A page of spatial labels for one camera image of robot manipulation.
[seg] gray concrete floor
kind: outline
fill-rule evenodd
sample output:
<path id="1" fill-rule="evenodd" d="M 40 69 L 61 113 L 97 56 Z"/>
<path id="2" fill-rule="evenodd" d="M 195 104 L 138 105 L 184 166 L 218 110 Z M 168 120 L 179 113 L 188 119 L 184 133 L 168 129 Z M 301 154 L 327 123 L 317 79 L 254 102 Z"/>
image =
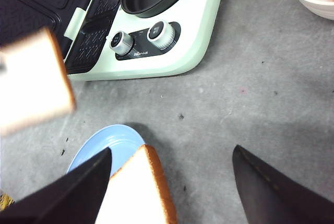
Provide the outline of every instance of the gray concrete floor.
<path id="1" fill-rule="evenodd" d="M 123 123 L 157 149 L 180 223 L 246 223 L 236 144 L 334 201 L 333 38 L 298 0 L 222 0 L 193 71 L 74 82 L 73 115 L 2 139 L 3 190 L 20 199 L 56 180 L 95 131 Z"/>

